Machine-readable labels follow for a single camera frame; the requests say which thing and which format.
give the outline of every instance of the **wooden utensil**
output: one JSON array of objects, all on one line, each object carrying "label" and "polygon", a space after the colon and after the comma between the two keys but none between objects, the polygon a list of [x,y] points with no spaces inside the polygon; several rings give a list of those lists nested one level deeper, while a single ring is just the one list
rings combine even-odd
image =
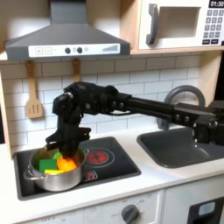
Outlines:
[{"label": "wooden utensil", "polygon": [[28,83],[29,83],[29,91],[30,91],[30,99],[25,105],[25,112],[29,118],[41,117],[43,114],[43,109],[36,95],[36,86],[35,86],[35,78],[34,78],[35,63],[33,61],[26,61],[25,66],[26,66]]},{"label": "wooden utensil", "polygon": [[73,60],[73,81],[81,81],[81,61],[79,59]]}]

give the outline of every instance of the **red burner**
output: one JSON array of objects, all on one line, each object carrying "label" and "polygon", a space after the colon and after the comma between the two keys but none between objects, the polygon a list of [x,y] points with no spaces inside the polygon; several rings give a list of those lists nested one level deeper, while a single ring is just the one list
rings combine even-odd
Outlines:
[{"label": "red burner", "polygon": [[109,158],[109,155],[101,150],[89,152],[87,155],[87,161],[92,164],[105,163]]}]

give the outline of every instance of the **sink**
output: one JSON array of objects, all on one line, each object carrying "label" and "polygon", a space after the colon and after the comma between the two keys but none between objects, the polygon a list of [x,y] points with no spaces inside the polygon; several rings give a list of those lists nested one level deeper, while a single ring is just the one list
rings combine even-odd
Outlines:
[{"label": "sink", "polygon": [[170,129],[143,134],[137,142],[159,165],[179,168],[224,158],[224,147],[199,143],[195,146],[193,131],[188,128]]}]

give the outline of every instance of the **black stovetop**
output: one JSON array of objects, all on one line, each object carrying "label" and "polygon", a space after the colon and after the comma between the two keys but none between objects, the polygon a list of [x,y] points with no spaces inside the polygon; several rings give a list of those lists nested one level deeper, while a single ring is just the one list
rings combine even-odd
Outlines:
[{"label": "black stovetop", "polygon": [[[81,147],[89,149],[85,163],[85,177],[79,185],[68,191],[141,174],[122,146],[113,137],[86,141],[81,144]],[[36,150],[27,150],[14,155],[17,196],[20,200],[32,200],[59,193],[42,190],[32,181],[24,179],[24,172],[35,152]]]}]

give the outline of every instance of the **microwave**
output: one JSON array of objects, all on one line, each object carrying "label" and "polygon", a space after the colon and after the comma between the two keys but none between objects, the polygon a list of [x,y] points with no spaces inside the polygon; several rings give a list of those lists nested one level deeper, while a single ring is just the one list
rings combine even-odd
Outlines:
[{"label": "microwave", "polygon": [[142,0],[139,49],[223,46],[224,0]]}]

